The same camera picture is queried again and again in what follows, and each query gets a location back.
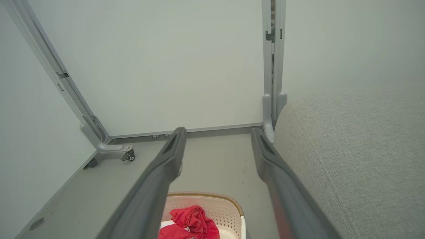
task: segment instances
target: metal leg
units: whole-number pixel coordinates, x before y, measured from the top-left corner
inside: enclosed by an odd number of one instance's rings
[[[99,140],[89,125],[82,124],[80,129],[99,153],[125,152],[124,156],[121,158],[123,161],[126,159],[133,161],[136,158],[132,145],[107,145]]]
[[[286,105],[286,93],[285,92],[280,92],[278,93],[278,98],[277,98],[277,103],[276,103],[276,121],[283,109],[283,107]]]
[[[263,95],[263,127],[267,139],[273,143],[275,140],[275,131],[272,123],[272,96],[270,94]]]

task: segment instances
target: gray sofa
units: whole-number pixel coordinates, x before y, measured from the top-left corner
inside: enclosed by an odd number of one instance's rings
[[[275,148],[343,238],[425,238],[425,84],[287,104]]]

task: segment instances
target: white plastic basket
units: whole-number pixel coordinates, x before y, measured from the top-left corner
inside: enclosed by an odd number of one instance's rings
[[[244,212],[233,198],[215,193],[175,192],[168,194],[162,221],[171,220],[170,211],[199,205],[217,225],[220,239],[246,239]]]

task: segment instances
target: gray metal frame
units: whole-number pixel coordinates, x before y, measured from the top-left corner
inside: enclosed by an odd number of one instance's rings
[[[263,9],[263,55],[264,55],[264,95],[263,95],[263,128],[268,139],[273,142],[275,133],[272,123],[272,2],[261,1]]]
[[[94,132],[100,143],[107,144],[111,138],[102,126],[99,119],[93,114],[84,97],[81,95],[71,73],[68,72],[61,61],[58,53],[55,51],[52,43],[44,32],[34,11],[27,0],[1,0],[5,3],[6,9],[12,16],[15,24],[30,45],[34,54],[49,74],[49,77],[56,85],[68,105],[77,115],[82,123],[81,129],[96,147],[97,150],[116,151],[118,147],[108,147],[95,142],[91,134],[86,130],[87,126]],[[272,76],[272,19],[271,19],[271,0],[262,0],[263,11],[263,57],[264,57],[264,96],[263,96],[263,127],[270,141],[274,139],[274,124],[277,115],[286,103],[286,94],[280,92],[282,84],[282,62],[283,62],[283,39],[280,37],[279,29],[284,26],[284,11],[280,11],[281,6],[285,6],[285,0],[276,0],[276,34],[275,34],[275,76]],[[250,125],[230,125],[223,128],[247,127]],[[193,129],[191,131],[211,130],[211,128]],[[157,134],[169,134],[170,132],[159,132]],[[120,137],[136,137],[140,135],[123,135]]]
[[[81,123],[90,126],[101,142],[108,143],[111,138],[84,100],[41,27],[29,2],[27,0],[2,1],[26,42]]]
[[[228,126],[218,126],[218,127],[208,127],[208,128],[193,128],[188,129],[187,132],[208,132],[208,131],[219,131],[219,130],[226,130],[226,129],[236,129],[236,128],[246,128],[246,127],[255,127],[255,126],[262,126],[262,122],[253,123],[253,124],[243,124],[243,125],[228,125]],[[173,131],[162,131],[162,132],[155,132],[155,133],[144,133],[144,134],[128,134],[128,135],[117,135],[112,136],[111,139],[125,139],[125,138],[134,138],[134,137],[144,137],[144,136],[153,136],[153,139],[157,139],[160,135],[170,135]]]
[[[273,107],[272,121],[277,121],[279,114],[286,105],[286,93],[282,92],[283,49],[285,44],[286,0],[275,0],[275,61],[273,71]]]

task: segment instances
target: gray floor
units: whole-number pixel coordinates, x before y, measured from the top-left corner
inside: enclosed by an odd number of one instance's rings
[[[45,223],[22,238],[94,238],[165,141],[133,143],[136,160],[103,155],[80,171],[42,212]],[[278,238],[266,185],[257,176],[249,134],[188,138],[172,191],[222,193],[236,199],[253,238]]]

